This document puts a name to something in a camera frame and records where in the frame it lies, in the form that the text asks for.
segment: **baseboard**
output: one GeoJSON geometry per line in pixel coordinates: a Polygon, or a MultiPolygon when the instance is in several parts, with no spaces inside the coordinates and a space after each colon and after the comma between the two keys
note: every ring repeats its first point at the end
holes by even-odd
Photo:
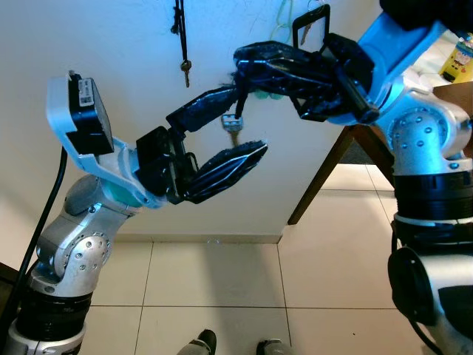
{"type": "Polygon", "coordinates": [[[117,234],[116,242],[277,244],[277,234],[117,234]]]}

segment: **tile floor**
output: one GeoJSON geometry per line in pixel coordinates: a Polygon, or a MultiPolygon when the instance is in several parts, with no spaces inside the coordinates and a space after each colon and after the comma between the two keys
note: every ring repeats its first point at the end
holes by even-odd
{"type": "Polygon", "coordinates": [[[174,355],[204,328],[218,355],[262,339],[297,354],[430,354],[394,309],[387,278],[392,187],[338,165],[279,245],[116,243],[81,355],[174,355]]]}

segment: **white wall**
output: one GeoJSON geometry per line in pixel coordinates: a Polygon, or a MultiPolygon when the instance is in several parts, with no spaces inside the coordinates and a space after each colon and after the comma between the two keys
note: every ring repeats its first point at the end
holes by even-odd
{"type": "MultiPolygon", "coordinates": [[[[357,39],[379,14],[376,0],[333,0],[331,30],[357,39]]],[[[280,0],[186,1],[191,87],[184,86],[173,1],[3,1],[0,10],[0,188],[3,203],[36,220],[56,174],[60,146],[44,116],[46,82],[74,69],[92,76],[114,135],[135,141],[200,93],[230,81],[237,47],[269,38],[280,0]]],[[[293,18],[307,11],[295,1],[293,18]]],[[[312,34],[310,48],[320,43],[312,34]]],[[[124,233],[278,234],[341,127],[297,118],[288,99],[256,100],[244,111],[241,141],[266,138],[260,166],[230,191],[195,206],[146,211],[124,233]]],[[[218,120],[189,134],[199,162],[230,146],[218,120]]],[[[69,165],[59,200],[80,176],[69,165]]],[[[55,207],[57,213],[60,203],[55,207]]],[[[8,230],[3,225],[2,231],[8,230]]],[[[1,240],[10,238],[2,233],[1,240]]]]}

